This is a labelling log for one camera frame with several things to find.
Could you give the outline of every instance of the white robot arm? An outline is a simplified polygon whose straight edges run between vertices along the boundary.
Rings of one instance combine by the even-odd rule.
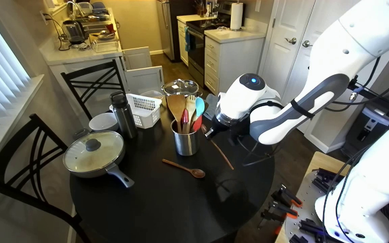
[[[222,94],[215,121],[232,125],[250,113],[250,134],[262,144],[276,144],[340,95],[363,66],[388,49],[389,0],[362,0],[316,40],[307,83],[290,103],[282,109],[277,105],[253,109],[265,94],[278,103],[278,94],[261,76],[245,74]],[[321,197],[315,207],[332,237],[367,243],[389,240],[389,222],[380,213],[389,202],[389,132],[365,152],[347,182],[342,180],[328,195],[327,203]]]
[[[262,144],[281,141],[289,130],[340,95],[363,66],[388,49],[389,0],[362,0],[312,45],[308,79],[293,102],[274,114],[266,106],[250,113],[251,136]],[[266,85],[263,89],[251,89],[240,82],[240,76],[220,98],[219,124],[231,125],[240,120],[266,91],[272,93]]]

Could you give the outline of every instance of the stove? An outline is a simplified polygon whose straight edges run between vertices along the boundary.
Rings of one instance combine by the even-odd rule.
[[[209,18],[200,21],[188,21],[188,28],[196,32],[204,32],[205,29],[213,29],[219,26],[230,26],[230,18]]]
[[[200,21],[188,21],[188,36],[186,40],[190,43],[188,55],[189,55],[189,72],[193,79],[204,86],[204,55],[205,55],[205,29],[215,29],[219,26],[230,26],[231,17],[230,14],[219,14],[216,18],[200,20]]]

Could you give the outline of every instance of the metal pot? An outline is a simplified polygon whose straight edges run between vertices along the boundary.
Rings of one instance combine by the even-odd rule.
[[[72,143],[62,160],[65,167],[84,178],[112,174],[126,187],[135,182],[119,170],[118,164],[126,153],[123,136],[115,130],[92,132]]]

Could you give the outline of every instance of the cabinet handle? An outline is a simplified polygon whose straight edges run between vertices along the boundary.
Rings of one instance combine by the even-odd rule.
[[[292,43],[292,44],[296,44],[296,43],[297,43],[297,37],[292,37],[292,39],[285,37],[285,39],[286,39],[286,41],[289,41],[289,43]]]
[[[311,45],[313,45],[313,44],[311,44],[311,40],[304,40],[304,41],[303,41],[303,47],[305,47],[305,48],[307,48],[307,47],[311,47]]]

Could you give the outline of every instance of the plastic bowl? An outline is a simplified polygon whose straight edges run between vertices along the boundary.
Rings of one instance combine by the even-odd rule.
[[[166,95],[173,95],[173,94],[197,94],[199,91],[199,85],[196,80],[189,79],[184,80],[181,78],[166,83],[163,87],[163,91]]]
[[[89,128],[92,130],[116,130],[118,129],[118,120],[113,113],[105,112],[99,113],[97,116],[92,117],[89,121]]]

